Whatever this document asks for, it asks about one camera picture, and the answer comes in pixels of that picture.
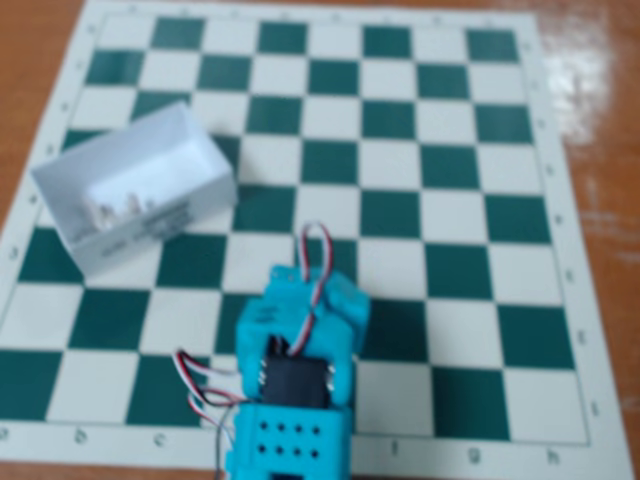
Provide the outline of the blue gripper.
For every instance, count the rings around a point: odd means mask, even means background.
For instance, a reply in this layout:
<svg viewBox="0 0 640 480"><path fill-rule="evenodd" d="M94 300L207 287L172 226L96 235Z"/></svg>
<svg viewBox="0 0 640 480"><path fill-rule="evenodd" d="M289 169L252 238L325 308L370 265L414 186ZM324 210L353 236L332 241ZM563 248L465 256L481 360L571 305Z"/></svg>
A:
<svg viewBox="0 0 640 480"><path fill-rule="evenodd" d="M299 267L274 266L264 296L271 300L307 305L321 273L320 267L312 267L310 280L304 281ZM322 291L320 304L346 320L353 329L367 329L371 313L370 298L339 271L333 270L329 276Z"/></svg>

